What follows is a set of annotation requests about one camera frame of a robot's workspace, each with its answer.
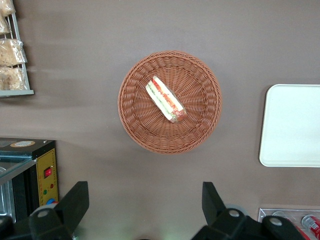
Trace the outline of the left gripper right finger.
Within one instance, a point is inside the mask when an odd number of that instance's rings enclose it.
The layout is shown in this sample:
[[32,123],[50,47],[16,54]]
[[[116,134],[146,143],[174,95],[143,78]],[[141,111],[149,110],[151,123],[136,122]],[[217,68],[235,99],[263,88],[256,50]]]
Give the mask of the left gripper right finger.
[[194,240],[303,240],[292,222],[268,215],[262,222],[237,208],[227,208],[212,182],[202,183],[202,211],[206,219]]

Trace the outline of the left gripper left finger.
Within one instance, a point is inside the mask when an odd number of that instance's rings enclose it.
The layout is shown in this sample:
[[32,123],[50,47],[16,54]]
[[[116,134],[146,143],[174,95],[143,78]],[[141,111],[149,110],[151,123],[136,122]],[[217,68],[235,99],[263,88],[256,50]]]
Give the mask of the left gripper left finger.
[[89,209],[87,181],[77,182],[57,203],[42,206],[28,219],[33,240],[71,240]]

